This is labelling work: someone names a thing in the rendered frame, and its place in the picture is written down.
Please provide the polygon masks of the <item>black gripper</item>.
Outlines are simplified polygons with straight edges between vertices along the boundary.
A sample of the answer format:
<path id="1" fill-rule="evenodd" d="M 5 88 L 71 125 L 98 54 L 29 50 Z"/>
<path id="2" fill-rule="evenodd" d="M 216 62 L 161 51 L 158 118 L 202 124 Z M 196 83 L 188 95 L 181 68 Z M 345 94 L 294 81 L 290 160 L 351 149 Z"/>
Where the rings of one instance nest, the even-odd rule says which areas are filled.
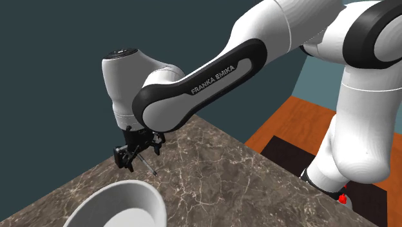
<path id="1" fill-rule="evenodd" d="M 131 126 L 127 126 L 125 130 L 122 130 L 122 133 L 126 145 L 114 147 L 113 156 L 115 164 L 119 168 L 126 168 L 130 172 L 134 172 L 132 161 L 138 155 L 140 148 L 147 149 L 152 146 L 154 153 L 160 155 L 160 149 L 166 141 L 163 133 L 152 132 L 146 128 L 132 130 Z"/>

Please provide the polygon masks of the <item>white bowl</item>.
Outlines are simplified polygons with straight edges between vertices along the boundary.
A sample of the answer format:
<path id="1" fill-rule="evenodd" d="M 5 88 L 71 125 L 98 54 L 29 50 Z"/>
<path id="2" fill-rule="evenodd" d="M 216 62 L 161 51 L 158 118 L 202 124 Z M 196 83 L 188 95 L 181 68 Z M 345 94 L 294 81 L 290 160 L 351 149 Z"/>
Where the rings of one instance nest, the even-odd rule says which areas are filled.
<path id="1" fill-rule="evenodd" d="M 152 185 L 124 180 L 82 202 L 63 227 L 168 227 L 166 205 Z"/>

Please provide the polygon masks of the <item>dark robot stand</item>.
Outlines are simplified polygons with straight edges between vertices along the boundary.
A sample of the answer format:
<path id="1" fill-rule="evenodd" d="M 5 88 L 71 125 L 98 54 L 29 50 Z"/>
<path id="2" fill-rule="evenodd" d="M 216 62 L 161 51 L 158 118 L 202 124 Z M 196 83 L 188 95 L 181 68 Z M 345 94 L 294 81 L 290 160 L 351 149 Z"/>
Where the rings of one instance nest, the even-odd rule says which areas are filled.
<path id="1" fill-rule="evenodd" d="M 314 155 L 274 136 L 261 154 L 299 177 Z M 353 210 L 378 227 L 388 227 L 387 192 L 373 184 L 353 181 L 347 184 L 346 194 L 351 198 Z"/>

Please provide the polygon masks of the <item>thin grey pen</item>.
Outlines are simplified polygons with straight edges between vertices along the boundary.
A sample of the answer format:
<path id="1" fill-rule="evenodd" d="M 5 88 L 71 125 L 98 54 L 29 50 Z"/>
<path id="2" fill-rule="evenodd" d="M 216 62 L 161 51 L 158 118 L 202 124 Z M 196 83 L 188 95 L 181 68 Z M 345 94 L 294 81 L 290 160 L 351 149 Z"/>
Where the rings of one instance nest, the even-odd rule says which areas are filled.
<path id="1" fill-rule="evenodd" d="M 140 159 L 140 161 L 146 166 L 146 168 L 154 175 L 157 176 L 157 172 L 149 165 L 149 163 L 143 158 L 143 156 L 139 153 L 137 154 L 137 157 Z"/>

